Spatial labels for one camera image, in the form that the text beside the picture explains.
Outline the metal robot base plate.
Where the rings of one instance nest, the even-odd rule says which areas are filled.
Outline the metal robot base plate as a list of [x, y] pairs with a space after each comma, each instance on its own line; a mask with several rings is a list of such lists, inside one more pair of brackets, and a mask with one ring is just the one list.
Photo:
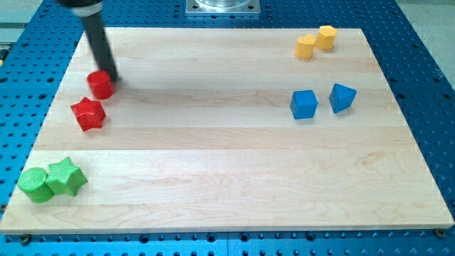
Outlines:
[[186, 0], [187, 14], [259, 14], [260, 0]]

